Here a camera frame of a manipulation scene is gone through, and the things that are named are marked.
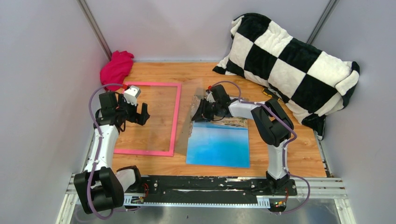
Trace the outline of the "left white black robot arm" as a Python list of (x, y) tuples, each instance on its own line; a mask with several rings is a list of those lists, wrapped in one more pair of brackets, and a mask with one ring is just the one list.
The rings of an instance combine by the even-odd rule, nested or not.
[(148, 105), (141, 105), (137, 111), (140, 90), (114, 91), (99, 94), (100, 109), (92, 115), (94, 119), (94, 143), (89, 161), (83, 172), (75, 175), (73, 184), (86, 214), (123, 206), (127, 190), (137, 193), (146, 190), (139, 169), (136, 166), (112, 171), (116, 141), (126, 129), (126, 123), (145, 125), (149, 119)]

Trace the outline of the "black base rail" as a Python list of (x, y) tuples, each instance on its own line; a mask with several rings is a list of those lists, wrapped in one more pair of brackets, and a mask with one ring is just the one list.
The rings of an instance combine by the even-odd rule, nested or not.
[(124, 205), (284, 208), (296, 195), (293, 179), (276, 184), (264, 177), (147, 175), (126, 191)]

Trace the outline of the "black white checkered pillow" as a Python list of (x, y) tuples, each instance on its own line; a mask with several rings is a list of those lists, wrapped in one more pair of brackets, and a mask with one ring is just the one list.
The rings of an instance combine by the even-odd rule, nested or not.
[(230, 51), (213, 71), (269, 89), (322, 139), (326, 117), (349, 104), (360, 77), (358, 63), (298, 40), (262, 14), (240, 15), (231, 25)]

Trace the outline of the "left aluminium corner post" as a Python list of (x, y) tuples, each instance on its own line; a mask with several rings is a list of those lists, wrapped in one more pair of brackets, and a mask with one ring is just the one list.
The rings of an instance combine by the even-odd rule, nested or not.
[(101, 48), (103, 49), (108, 61), (111, 60), (111, 56), (112, 56), (112, 52), (105, 40), (104, 35), (102, 34), (100, 27), (92, 13), (92, 11), (90, 10), (90, 7), (87, 3), (86, 0), (77, 0), (77, 3), (79, 4), (86, 20), (88, 21), (89, 25), (91, 26), (91, 29), (93, 30), (97, 40), (99, 41), (99, 44), (101, 46)]

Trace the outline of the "yellow black screwdriver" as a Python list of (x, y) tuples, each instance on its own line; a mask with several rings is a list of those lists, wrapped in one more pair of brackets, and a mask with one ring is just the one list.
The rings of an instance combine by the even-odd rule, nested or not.
[(263, 93), (264, 95), (270, 97), (270, 98), (276, 99), (277, 101), (281, 101), (281, 102), (283, 101), (282, 98), (279, 97), (279, 96), (277, 95), (276, 92), (272, 92), (272, 91), (271, 91), (270, 89), (268, 89), (268, 88), (263, 88), (262, 93)]

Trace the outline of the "brown frame backing board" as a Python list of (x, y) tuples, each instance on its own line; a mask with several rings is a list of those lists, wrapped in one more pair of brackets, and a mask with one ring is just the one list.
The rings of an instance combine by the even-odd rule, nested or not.
[(196, 113), (196, 109), (199, 106), (199, 102), (203, 99), (205, 95), (205, 90), (202, 87), (196, 87), (190, 89), (188, 94), (183, 95), (187, 97), (186, 101), (182, 103), (181, 112), (181, 123), (179, 133), (176, 140), (175, 153), (183, 156), (187, 155), (188, 140), (191, 136), (193, 129), (192, 117)]

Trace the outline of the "clear acrylic glazing sheet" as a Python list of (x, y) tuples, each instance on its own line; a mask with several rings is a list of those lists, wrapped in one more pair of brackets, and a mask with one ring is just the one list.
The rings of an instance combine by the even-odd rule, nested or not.
[[(177, 139), (178, 127), (182, 120), (180, 109), (187, 98), (183, 97), (183, 95), (188, 94), (190, 89), (203, 87), (204, 81), (202, 78), (188, 78), (182, 81), (169, 82), (182, 84), (177, 120)], [(139, 104), (146, 103), (148, 105), (150, 118), (143, 126), (127, 123), (126, 130), (120, 133), (116, 148), (168, 151), (177, 88), (161, 86), (138, 87), (141, 90), (138, 102)]]

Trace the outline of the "aluminium corner post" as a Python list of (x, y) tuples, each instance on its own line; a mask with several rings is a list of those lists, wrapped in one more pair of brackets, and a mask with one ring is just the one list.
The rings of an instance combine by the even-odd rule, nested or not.
[(100, 27), (92, 13), (92, 11), (90, 10), (90, 7), (87, 3), (86, 0), (77, 0), (77, 3), (79, 4), (86, 20), (88, 21), (89, 25), (91, 26), (91, 29), (93, 30), (97, 40), (99, 41), (99, 44), (101, 46), (101, 48), (103, 49), (108, 61), (111, 60), (111, 56), (112, 56), (112, 52), (105, 40), (104, 35), (102, 34)]
[(333, 13), (333, 11), (335, 10), (335, 8), (337, 7), (337, 4), (339, 3), (339, 0), (329, 0), (326, 7), (324, 8), (321, 16), (319, 17), (316, 25), (314, 26), (311, 34), (309, 35), (306, 43), (307, 44), (313, 44), (317, 38), (317, 36), (319, 35), (321, 29), (323, 28), (323, 26), (325, 25), (325, 23), (327, 22), (327, 20), (330, 18), (331, 14)]

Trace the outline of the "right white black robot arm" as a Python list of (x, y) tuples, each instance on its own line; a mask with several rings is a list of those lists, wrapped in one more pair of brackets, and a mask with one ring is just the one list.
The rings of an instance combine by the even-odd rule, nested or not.
[(272, 195), (297, 194), (296, 184), (290, 177), (286, 161), (288, 144), (295, 135), (294, 126), (275, 99), (249, 102), (229, 96), (221, 84), (211, 86), (198, 106), (192, 110), (191, 120), (214, 122), (217, 117), (254, 121), (261, 139), (267, 144), (269, 165), (266, 178), (262, 185), (253, 184), (253, 191), (267, 191)]

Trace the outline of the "magenta cloth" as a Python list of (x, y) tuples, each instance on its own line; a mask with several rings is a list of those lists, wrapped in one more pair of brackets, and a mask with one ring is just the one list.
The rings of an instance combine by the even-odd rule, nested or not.
[(133, 59), (134, 55), (127, 51), (113, 52), (110, 62), (99, 73), (101, 84), (123, 84), (134, 64)]

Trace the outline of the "beach landscape photo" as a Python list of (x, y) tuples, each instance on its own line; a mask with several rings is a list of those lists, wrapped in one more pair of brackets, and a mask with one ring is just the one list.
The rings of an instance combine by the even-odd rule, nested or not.
[(191, 122), (186, 164), (249, 168), (248, 120), (220, 118)]

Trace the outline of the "right aluminium corner post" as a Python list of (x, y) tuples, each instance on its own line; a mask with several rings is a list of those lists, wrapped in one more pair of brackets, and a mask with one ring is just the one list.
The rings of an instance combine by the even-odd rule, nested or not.
[(330, 18), (331, 14), (333, 13), (333, 11), (335, 10), (335, 8), (337, 7), (337, 4), (339, 3), (339, 0), (329, 0), (326, 7), (324, 8), (321, 16), (319, 17), (316, 25), (314, 26), (311, 34), (309, 35), (306, 43), (307, 44), (313, 44), (317, 38), (317, 36), (319, 35), (321, 29), (323, 28), (323, 26), (325, 25), (325, 23), (327, 22), (327, 20)]

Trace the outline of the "pink picture frame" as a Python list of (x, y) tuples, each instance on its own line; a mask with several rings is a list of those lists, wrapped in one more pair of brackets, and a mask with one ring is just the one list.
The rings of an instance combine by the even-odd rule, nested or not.
[(171, 133), (170, 133), (170, 145), (168, 151), (149, 151), (149, 150), (136, 150), (136, 149), (123, 149), (123, 148), (115, 148), (115, 154), (133, 154), (133, 155), (147, 155), (147, 156), (173, 156), (176, 142), (176, 133), (177, 133), (177, 120), (178, 120), (178, 112), (181, 98), (181, 83), (172, 83), (172, 82), (142, 82), (142, 81), (127, 81), (124, 86), (133, 85), (133, 86), (161, 86), (161, 87), (176, 87), (176, 98), (175, 98), (175, 107), (172, 119)]

